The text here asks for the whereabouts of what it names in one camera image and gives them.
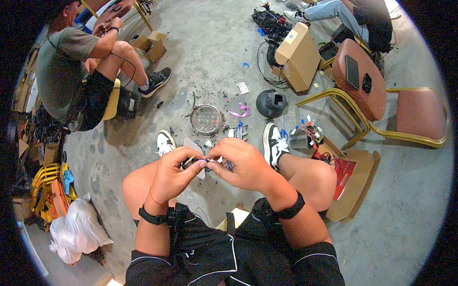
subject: brown chair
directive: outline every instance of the brown chair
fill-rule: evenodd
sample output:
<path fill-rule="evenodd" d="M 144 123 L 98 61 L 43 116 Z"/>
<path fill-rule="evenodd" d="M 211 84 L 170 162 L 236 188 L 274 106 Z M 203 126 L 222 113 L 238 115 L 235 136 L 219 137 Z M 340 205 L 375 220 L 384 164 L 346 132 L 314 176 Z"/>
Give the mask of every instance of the brown chair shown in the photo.
<path fill-rule="evenodd" d="M 358 63 L 360 76 L 360 89 L 356 90 L 346 80 L 345 55 L 351 56 Z M 358 134 L 342 147 L 348 149 L 369 130 L 380 136 L 420 143 L 423 145 L 440 148 L 445 144 L 448 128 L 448 109 L 439 95 L 429 87 L 412 88 L 386 88 L 385 81 L 380 71 L 366 54 L 366 52 L 351 39 L 346 39 L 334 57 L 320 69 L 333 65 L 333 78 L 338 88 L 330 88 L 306 99 L 300 100 L 296 106 L 301 106 L 329 96 L 350 118 Z M 372 89 L 369 94 L 362 89 L 364 74 L 369 74 L 372 79 Z M 372 122 L 381 120 L 385 114 L 387 92 L 398 94 L 397 131 L 386 131 L 377 128 Z M 337 97 L 345 100 L 364 126 L 364 130 L 344 107 Z"/>

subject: blue plastic part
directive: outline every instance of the blue plastic part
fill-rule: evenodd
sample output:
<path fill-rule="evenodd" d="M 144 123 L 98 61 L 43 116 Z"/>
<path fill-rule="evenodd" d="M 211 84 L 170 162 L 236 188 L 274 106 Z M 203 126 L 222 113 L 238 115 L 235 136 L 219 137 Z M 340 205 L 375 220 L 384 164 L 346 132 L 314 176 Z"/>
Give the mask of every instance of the blue plastic part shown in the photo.
<path fill-rule="evenodd" d="M 73 183 L 75 178 L 73 175 L 70 173 L 69 170 L 64 171 L 64 191 L 65 194 L 68 195 L 70 193 L 70 183 Z"/>
<path fill-rule="evenodd" d="M 259 32 L 259 34 L 260 34 L 261 36 L 263 36 L 263 37 L 265 36 L 265 34 L 264 34 L 264 32 L 262 31 L 261 28 L 258 29 L 258 32 Z"/>

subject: plastic bag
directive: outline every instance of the plastic bag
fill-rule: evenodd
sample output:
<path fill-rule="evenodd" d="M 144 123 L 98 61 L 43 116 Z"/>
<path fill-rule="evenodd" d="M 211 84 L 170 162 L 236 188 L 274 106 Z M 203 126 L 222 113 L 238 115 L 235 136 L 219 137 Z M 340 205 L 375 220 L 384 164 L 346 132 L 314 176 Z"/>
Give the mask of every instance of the plastic bag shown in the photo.
<path fill-rule="evenodd" d="M 52 221 L 50 232 L 53 240 L 49 249 L 56 252 L 67 264 L 73 264 L 82 253 L 90 253 L 99 246 L 114 243 L 97 222 L 97 214 L 89 204 L 90 194 L 70 204 L 66 216 Z"/>

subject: white sneaker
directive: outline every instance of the white sneaker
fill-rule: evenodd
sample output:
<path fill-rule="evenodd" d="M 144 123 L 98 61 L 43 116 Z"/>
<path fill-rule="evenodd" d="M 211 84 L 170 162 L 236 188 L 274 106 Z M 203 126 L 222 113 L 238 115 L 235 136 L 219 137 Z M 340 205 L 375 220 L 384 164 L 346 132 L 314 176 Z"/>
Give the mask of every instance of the white sneaker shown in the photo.
<path fill-rule="evenodd" d="M 278 161 L 283 154 L 289 154 L 286 139 L 281 138 L 280 131 L 273 123 L 268 123 L 264 128 L 262 139 L 264 143 L 264 159 L 275 170 L 278 171 Z"/>
<path fill-rule="evenodd" d="M 158 152 L 156 153 L 158 153 L 160 157 L 176 148 L 175 140 L 173 140 L 172 135 L 170 135 L 170 133 L 165 130 L 158 132 L 156 141 L 158 143 Z"/>
<path fill-rule="evenodd" d="M 303 16 L 302 16 L 302 12 L 300 11 L 294 11 L 294 12 L 291 12 L 291 11 L 284 11 L 283 14 L 288 18 L 290 19 L 291 21 L 297 23 L 297 22 L 301 22 L 301 23 L 307 23 L 307 19 L 305 19 Z"/>
<path fill-rule="evenodd" d="M 315 5 L 313 5 L 313 4 L 305 3 L 305 2 L 301 2 L 300 5 L 301 5 L 302 8 L 304 8 L 304 9 L 308 9 L 308 8 L 310 8 L 310 7 L 315 6 Z"/>

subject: black wrist strap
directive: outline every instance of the black wrist strap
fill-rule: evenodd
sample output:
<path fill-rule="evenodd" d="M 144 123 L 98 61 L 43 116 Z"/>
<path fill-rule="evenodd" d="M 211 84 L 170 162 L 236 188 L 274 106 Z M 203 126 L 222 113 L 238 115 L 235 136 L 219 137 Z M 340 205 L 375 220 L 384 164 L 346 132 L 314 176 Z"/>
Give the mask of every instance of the black wrist strap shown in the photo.
<path fill-rule="evenodd" d="M 138 215 L 141 216 L 144 220 L 154 225 L 161 225 L 163 223 L 168 222 L 168 216 L 152 216 L 148 214 L 145 210 L 145 204 L 142 205 L 140 209 L 138 209 Z"/>
<path fill-rule="evenodd" d="M 297 192 L 297 201 L 294 205 L 292 205 L 291 207 L 287 209 L 279 211 L 279 212 L 274 211 L 273 215 L 276 218 L 289 220 L 295 217 L 300 212 L 300 210 L 304 207 L 304 205 L 305 205 L 304 198 L 302 197 L 302 195 L 299 192 Z"/>
<path fill-rule="evenodd" d="M 118 29 L 117 27 L 110 27 L 110 28 L 108 28 L 107 33 L 108 33 L 110 30 L 116 30 L 116 31 L 118 32 L 118 34 L 119 34 L 119 29 Z"/>

